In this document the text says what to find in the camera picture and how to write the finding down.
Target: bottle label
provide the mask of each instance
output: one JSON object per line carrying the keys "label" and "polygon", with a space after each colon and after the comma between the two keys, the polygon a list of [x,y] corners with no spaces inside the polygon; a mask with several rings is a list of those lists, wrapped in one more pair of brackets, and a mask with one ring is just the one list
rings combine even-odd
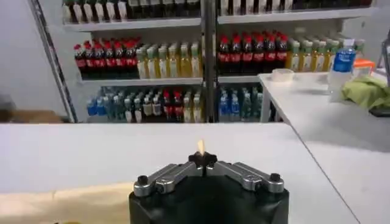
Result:
{"label": "bottle label", "polygon": [[253,60],[260,62],[264,60],[264,53],[253,54]]}
{"label": "bottle label", "polygon": [[85,12],[85,15],[87,16],[87,22],[92,22],[93,20],[93,13],[92,13],[92,8],[91,8],[91,5],[89,4],[84,4],[84,12]]}
{"label": "bottle label", "polygon": [[302,72],[310,72],[311,56],[304,56]]}
{"label": "bottle label", "polygon": [[253,53],[243,53],[243,61],[252,61],[253,57]]}
{"label": "bottle label", "polygon": [[202,111],[200,109],[194,109],[194,121],[195,123],[202,123]]}
{"label": "bottle label", "polygon": [[227,55],[227,54],[218,53],[218,60],[220,62],[229,62],[230,58],[229,58],[229,55]]}
{"label": "bottle label", "polygon": [[333,70],[337,72],[350,72],[353,67],[353,62],[356,54],[351,54],[347,50],[337,52]]}
{"label": "bottle label", "polygon": [[197,58],[192,58],[191,66],[193,67],[193,77],[200,77],[199,74],[199,60]]}
{"label": "bottle label", "polygon": [[115,20],[115,9],[114,9],[114,3],[108,2],[106,3],[106,8],[108,12],[108,17],[110,18],[110,21]]}
{"label": "bottle label", "polygon": [[324,60],[325,60],[325,57],[323,55],[318,55],[316,67],[314,68],[315,72],[322,71],[322,68],[324,67]]}
{"label": "bottle label", "polygon": [[129,6],[130,7],[138,6],[138,0],[129,0]]}
{"label": "bottle label", "polygon": [[87,65],[87,63],[85,62],[84,59],[76,60],[76,64],[77,64],[77,67],[79,67],[79,68],[84,68]]}
{"label": "bottle label", "polygon": [[267,52],[266,55],[265,55],[265,60],[266,61],[274,61],[275,58],[276,58],[275,52],[270,52],[270,53]]}
{"label": "bottle label", "polygon": [[177,78],[177,63],[176,61],[171,61],[171,77]]}
{"label": "bottle label", "polygon": [[96,14],[99,22],[103,22],[104,21],[103,5],[100,3],[96,3],[95,8],[96,8]]}
{"label": "bottle label", "polygon": [[332,70],[333,63],[335,62],[335,57],[336,57],[335,55],[332,55],[332,56],[329,57],[329,65],[328,65],[327,71]]}
{"label": "bottle label", "polygon": [[230,61],[231,62],[240,62],[241,61],[241,54],[230,54]]}
{"label": "bottle label", "polygon": [[126,111],[124,113],[124,115],[126,116],[126,120],[128,121],[128,123],[131,123],[132,119],[133,119],[133,115],[130,111]]}
{"label": "bottle label", "polygon": [[184,110],[184,122],[191,123],[191,110],[188,109]]}
{"label": "bottle label", "polygon": [[299,57],[298,56],[291,57],[291,70],[297,72],[298,67],[299,67]]}
{"label": "bottle label", "polygon": [[93,68],[93,61],[91,59],[86,59],[86,62],[87,62],[87,66],[90,67],[90,68]]}
{"label": "bottle label", "polygon": [[107,67],[114,67],[114,66],[116,66],[116,60],[114,58],[106,58],[105,62],[107,64]]}
{"label": "bottle label", "polygon": [[287,53],[286,52],[278,52],[276,54],[276,59],[279,61],[284,61],[287,58]]}
{"label": "bottle label", "polygon": [[72,14],[67,5],[62,5],[62,16],[65,23],[71,23],[72,22]]}
{"label": "bottle label", "polygon": [[137,123],[141,123],[141,121],[142,121],[142,112],[141,111],[139,111],[139,110],[135,111],[135,119],[136,119]]}
{"label": "bottle label", "polygon": [[146,71],[145,71],[145,64],[143,62],[137,64],[138,73],[140,75],[140,79],[147,79],[146,77]]}
{"label": "bottle label", "polygon": [[149,77],[151,79],[156,79],[156,71],[154,69],[154,61],[149,61],[147,63],[147,68],[149,70]]}
{"label": "bottle label", "polygon": [[147,0],[140,0],[140,5],[141,6],[146,6],[146,5],[149,5],[149,3],[148,3]]}
{"label": "bottle label", "polygon": [[118,9],[119,9],[119,14],[121,15],[121,19],[126,20],[126,18],[127,18],[126,3],[119,1],[118,2]]}
{"label": "bottle label", "polygon": [[83,20],[83,11],[81,10],[81,6],[79,4],[73,5],[74,14],[76,14],[77,22],[81,23]]}
{"label": "bottle label", "polygon": [[161,74],[161,78],[162,78],[162,79],[168,78],[168,75],[167,75],[167,73],[166,73],[166,61],[165,61],[165,60],[160,61],[160,62],[159,62],[159,65],[160,65],[160,74]]}

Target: white shelf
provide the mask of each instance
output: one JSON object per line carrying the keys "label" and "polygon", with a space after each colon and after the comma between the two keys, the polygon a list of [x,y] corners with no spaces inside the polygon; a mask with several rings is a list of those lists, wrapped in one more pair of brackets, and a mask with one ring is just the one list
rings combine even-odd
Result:
{"label": "white shelf", "polygon": [[257,75],[250,76],[219,76],[219,83],[260,83]]}
{"label": "white shelf", "polygon": [[302,12],[281,12],[267,13],[258,15],[240,15],[240,16],[220,16],[218,17],[219,24],[235,24],[235,23],[262,23],[262,22],[277,22],[277,21],[299,21],[299,20],[314,20],[314,19],[336,19],[336,18],[356,18],[362,16],[371,16],[375,11],[375,7],[362,9],[339,9],[339,10],[317,10],[317,11],[302,11]]}
{"label": "white shelf", "polygon": [[158,86],[158,85],[201,85],[202,78],[176,79],[115,79],[115,80],[83,80],[83,85],[96,86]]}
{"label": "white shelf", "polygon": [[92,32],[103,30],[129,30],[129,29],[150,29],[161,27],[185,27],[199,26],[200,18],[177,18],[177,19],[141,19],[134,21],[115,23],[86,23],[86,24],[65,24],[64,29],[75,32]]}

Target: white table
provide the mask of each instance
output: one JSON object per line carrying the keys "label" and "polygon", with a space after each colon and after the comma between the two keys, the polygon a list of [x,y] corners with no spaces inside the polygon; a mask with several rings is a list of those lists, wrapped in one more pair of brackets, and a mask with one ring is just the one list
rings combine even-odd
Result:
{"label": "white table", "polygon": [[297,78],[274,83],[261,75],[263,113],[273,101],[361,223],[389,223],[390,119],[352,102],[330,103],[325,74]]}
{"label": "white table", "polygon": [[220,160],[280,173],[290,223],[357,223],[286,124],[0,125],[0,192],[133,181],[185,162],[200,139]]}

